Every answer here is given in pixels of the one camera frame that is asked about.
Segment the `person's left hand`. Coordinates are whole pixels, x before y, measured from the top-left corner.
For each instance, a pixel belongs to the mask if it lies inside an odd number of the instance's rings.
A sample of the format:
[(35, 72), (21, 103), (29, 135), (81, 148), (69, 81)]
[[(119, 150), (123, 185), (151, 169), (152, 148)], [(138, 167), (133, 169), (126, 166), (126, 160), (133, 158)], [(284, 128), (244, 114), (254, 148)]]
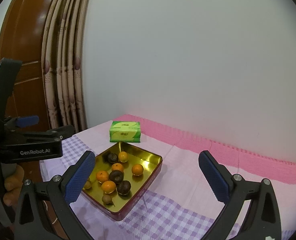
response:
[(13, 174), (5, 178), (4, 187), (6, 193), (3, 196), (3, 202), (6, 206), (11, 207), (14, 211), (17, 208), (20, 192), (23, 185), (24, 170), (20, 165), (15, 166)]

